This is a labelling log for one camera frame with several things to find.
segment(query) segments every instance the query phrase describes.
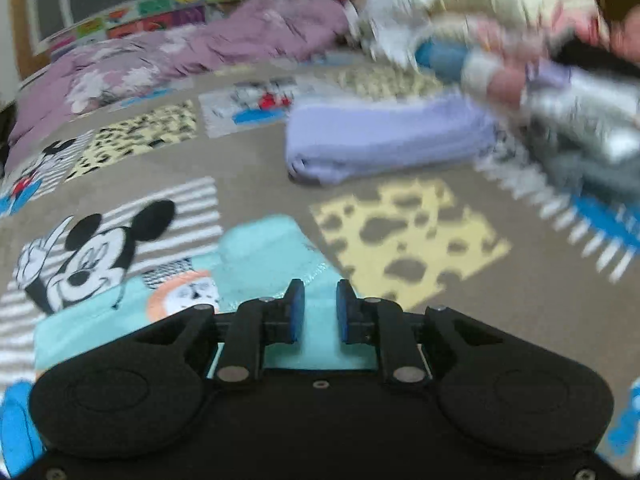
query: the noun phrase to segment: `mickey mouse print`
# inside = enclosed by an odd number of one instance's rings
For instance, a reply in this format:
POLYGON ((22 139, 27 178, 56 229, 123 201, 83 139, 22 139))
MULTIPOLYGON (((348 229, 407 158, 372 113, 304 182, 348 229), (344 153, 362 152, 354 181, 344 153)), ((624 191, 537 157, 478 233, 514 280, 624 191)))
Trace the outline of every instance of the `mickey mouse print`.
POLYGON ((26 167, 7 176, 0 187, 0 218, 14 215, 29 200, 54 191, 92 135, 88 132, 75 139, 57 140, 26 167))
POLYGON ((25 245, 0 297, 3 333, 16 342, 5 351, 9 341, 3 340, 0 354, 17 372, 4 377, 12 367, 3 366, 1 390, 20 378, 32 379, 33 329, 43 317, 120 287, 110 304, 117 309, 129 278, 214 251, 223 233, 219 220, 215 182, 206 177, 107 213, 69 216, 25 245))

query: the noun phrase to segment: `wooden window frame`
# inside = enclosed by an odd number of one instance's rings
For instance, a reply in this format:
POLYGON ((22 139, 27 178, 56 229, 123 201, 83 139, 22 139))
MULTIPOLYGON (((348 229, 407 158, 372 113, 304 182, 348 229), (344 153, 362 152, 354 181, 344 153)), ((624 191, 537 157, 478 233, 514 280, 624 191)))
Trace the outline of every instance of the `wooden window frame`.
POLYGON ((14 34, 15 63, 22 80, 49 64, 46 52, 34 54, 31 44, 28 0, 9 0, 12 31, 14 34))

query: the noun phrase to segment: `blue fabric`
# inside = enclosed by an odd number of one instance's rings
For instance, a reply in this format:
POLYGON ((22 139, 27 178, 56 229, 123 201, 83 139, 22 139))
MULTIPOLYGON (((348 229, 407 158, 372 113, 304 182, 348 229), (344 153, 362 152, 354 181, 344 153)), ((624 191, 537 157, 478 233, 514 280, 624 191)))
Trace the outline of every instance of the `blue fabric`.
POLYGON ((41 185, 42 185, 41 178, 29 184, 23 190, 23 192, 20 193, 20 196, 15 199, 14 205, 11 208, 11 214, 14 215, 18 211, 20 211, 20 209, 24 207, 24 205, 31 199, 31 197, 36 194, 36 192, 40 189, 41 185))
POLYGON ((619 239, 627 249, 640 250, 638 232, 629 232, 625 225, 629 218, 640 222, 640 215, 636 209, 628 210, 625 217, 619 221, 614 211, 595 198, 574 196, 572 202, 578 213, 589 221, 592 229, 603 232, 608 238, 619 239))
POLYGON ((2 455, 12 477, 25 471, 45 451, 29 416, 31 387, 31 383, 25 381, 10 386, 0 408, 2 455))
POLYGON ((9 195, 5 195, 0 198, 0 215, 9 211, 11 207, 11 197, 9 195))
POLYGON ((236 124, 271 123, 284 119, 286 115, 286 112, 280 108, 274 108, 273 110, 246 110, 236 114, 234 122, 236 124))
POLYGON ((615 456, 628 453, 636 440, 640 422, 640 384, 629 390, 629 401, 620 415, 618 423, 607 433, 606 441, 615 456))
MULTIPOLYGON (((299 369, 376 368, 369 346, 340 343, 335 290, 340 274, 300 232, 295 221, 275 216, 239 226, 225 234, 215 253, 191 259, 193 269, 213 278, 220 312, 234 312, 254 298, 282 297, 293 278, 305 283, 306 309, 300 341, 274 345, 265 366, 299 369)), ((35 364, 43 372, 153 322, 151 290, 141 276, 121 288, 63 310, 39 323, 34 332, 35 364)))
POLYGON ((129 98, 129 99, 125 99, 124 101, 119 102, 118 106, 120 108, 126 108, 126 107, 129 107, 129 106, 137 104, 137 103, 148 101, 150 99, 155 99, 156 97, 169 95, 169 94, 171 94, 173 92, 175 92, 175 90, 173 88, 156 88, 156 89, 152 90, 151 92, 149 92, 148 94, 145 94, 145 95, 142 95, 142 96, 139 96, 139 97, 132 97, 132 98, 129 98))
POLYGON ((430 68, 445 83, 459 83, 469 49, 462 43, 427 41, 415 52, 418 65, 430 68))

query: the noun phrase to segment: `striped rug pattern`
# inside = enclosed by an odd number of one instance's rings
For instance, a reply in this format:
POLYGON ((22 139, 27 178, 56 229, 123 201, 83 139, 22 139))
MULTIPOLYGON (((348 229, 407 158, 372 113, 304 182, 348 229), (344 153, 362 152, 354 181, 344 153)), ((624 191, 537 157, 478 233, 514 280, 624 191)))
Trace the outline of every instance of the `striped rug pattern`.
MULTIPOLYGON (((212 178, 201 178, 126 203, 102 216, 100 231, 129 226, 132 218, 150 202, 172 200, 176 216, 164 235, 138 245, 136 258, 125 280, 157 266, 214 251, 223 230, 219 225, 218 198, 212 178)), ((40 276, 46 282, 71 256, 64 241, 81 218, 74 218, 53 246, 40 276)), ((45 315, 12 280, 0 296, 0 399, 18 380, 34 380, 33 330, 45 315)))
POLYGON ((76 142, 58 156, 63 157, 62 161, 52 170, 47 171, 47 173, 43 175, 39 175, 42 177, 42 184, 31 200, 36 200, 37 198, 49 194, 56 189, 58 184, 62 181, 62 178, 66 175, 66 172, 73 166, 80 154, 84 152, 84 149, 93 135, 94 132, 90 131, 76 137, 76 142))
POLYGON ((529 203, 555 231, 565 232, 571 245, 580 245, 583 258, 597 255, 596 272, 606 272, 611 283, 622 278, 640 250, 639 211, 550 186, 542 167, 511 136, 505 135, 491 153, 476 160, 475 169, 515 200, 529 203))

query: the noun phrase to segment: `yellow spotted patch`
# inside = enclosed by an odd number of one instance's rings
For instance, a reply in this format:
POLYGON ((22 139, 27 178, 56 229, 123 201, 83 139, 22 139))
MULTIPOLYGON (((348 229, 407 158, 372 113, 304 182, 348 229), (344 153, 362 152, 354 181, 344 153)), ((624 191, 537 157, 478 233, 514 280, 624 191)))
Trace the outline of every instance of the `yellow spotted patch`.
POLYGON ((391 182, 378 194, 374 202, 348 195, 312 207, 361 295, 409 310, 446 290, 447 275, 466 280, 511 250, 442 180, 391 182))
POLYGON ((196 136, 196 112, 192 101, 156 108, 101 128, 66 181, 111 166, 124 158, 179 144, 196 136))

